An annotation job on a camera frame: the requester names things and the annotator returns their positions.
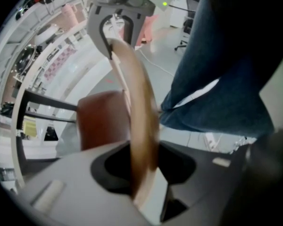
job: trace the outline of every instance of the person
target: person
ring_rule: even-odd
[[[200,0],[186,51],[160,106],[162,125],[247,137],[274,131],[259,92],[283,57],[283,3],[269,11],[280,9],[273,27],[262,1]],[[209,92],[175,108],[216,79]]]

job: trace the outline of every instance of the black metal frame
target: black metal frame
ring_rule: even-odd
[[[41,104],[41,105],[53,106],[55,108],[66,109],[66,110],[71,110],[71,111],[77,110],[76,105],[68,104],[60,100],[55,100],[47,96],[42,96],[40,94],[34,93],[26,89],[23,94],[23,98],[22,98],[20,108],[19,108],[19,114],[17,118],[17,130],[22,129],[23,120],[24,120],[25,115],[34,117],[34,118],[50,120],[50,121],[64,121],[64,122],[75,123],[74,120],[67,120],[67,119],[57,118],[54,116],[41,115],[38,113],[27,111],[26,108],[27,108],[28,102],[33,102],[33,103]],[[19,166],[20,166],[21,173],[23,176],[38,173],[59,159],[59,158],[27,159],[24,153],[23,142],[22,142],[21,136],[16,136],[16,146],[17,146],[17,156],[19,160]]]

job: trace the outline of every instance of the jeans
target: jeans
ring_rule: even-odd
[[[193,92],[219,78],[206,94],[174,108]],[[259,97],[264,85],[247,53],[235,52],[218,27],[208,0],[200,0],[190,40],[161,104],[160,123],[195,132],[259,137],[274,131]]]

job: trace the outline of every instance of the office chair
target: office chair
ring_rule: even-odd
[[[187,6],[188,6],[188,9],[185,9],[187,12],[188,12],[188,16],[186,16],[186,20],[184,22],[184,27],[183,27],[183,32],[182,32],[182,39],[180,41],[180,45],[178,45],[174,50],[177,51],[178,48],[185,48],[187,47],[187,40],[190,36],[190,33],[191,33],[191,28],[192,28],[192,25],[193,25],[193,22],[194,22],[194,17],[195,17],[195,14],[196,14],[196,9],[197,9],[197,6],[199,4],[199,1],[200,0],[187,0]]]

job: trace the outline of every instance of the patterned fabric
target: patterned fabric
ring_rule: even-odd
[[[46,81],[50,82],[56,76],[59,69],[63,66],[63,64],[68,60],[68,58],[74,54],[76,50],[69,45],[58,57],[53,61],[50,67],[45,71],[44,77]]]

